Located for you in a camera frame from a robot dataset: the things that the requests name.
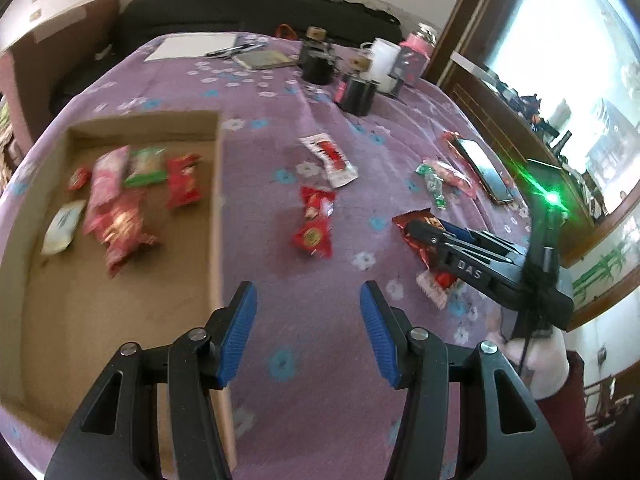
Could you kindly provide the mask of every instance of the phone screen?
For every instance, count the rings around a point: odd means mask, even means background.
[[[468,139],[458,139],[457,144],[461,154],[474,168],[491,197],[501,204],[513,201],[513,196],[480,145]]]

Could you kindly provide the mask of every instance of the metal screw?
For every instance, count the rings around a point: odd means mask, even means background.
[[[480,351],[484,354],[495,354],[498,347],[491,341],[482,341],[480,343]]]
[[[120,347],[120,353],[122,355],[133,355],[137,351],[138,345],[136,345],[135,343],[124,343],[124,345]]]
[[[420,327],[412,328],[410,334],[416,341],[424,341],[429,337],[429,332]]]
[[[189,339],[192,341],[202,341],[207,336],[207,331],[203,328],[194,328],[189,332]]]

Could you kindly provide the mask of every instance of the sheet of paper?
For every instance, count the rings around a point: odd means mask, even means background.
[[[145,61],[174,59],[176,57],[202,57],[207,52],[231,48],[237,34],[226,32],[189,32],[164,38],[162,44]]]

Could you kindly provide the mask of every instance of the green candy wrapper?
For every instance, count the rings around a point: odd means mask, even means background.
[[[126,187],[148,186],[166,179],[164,150],[145,148],[131,155],[130,174],[124,181]]]
[[[415,173],[424,177],[427,189],[433,195],[433,199],[436,201],[438,209],[446,208],[447,201],[444,199],[444,195],[442,193],[442,179],[435,171],[433,171],[433,168],[428,164],[421,164],[415,170]]]

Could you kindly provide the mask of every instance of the brown armrest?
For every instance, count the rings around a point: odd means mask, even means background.
[[[0,57],[0,91],[9,103],[15,139],[27,153],[53,120],[52,90],[108,44],[118,0],[94,0],[25,34]]]

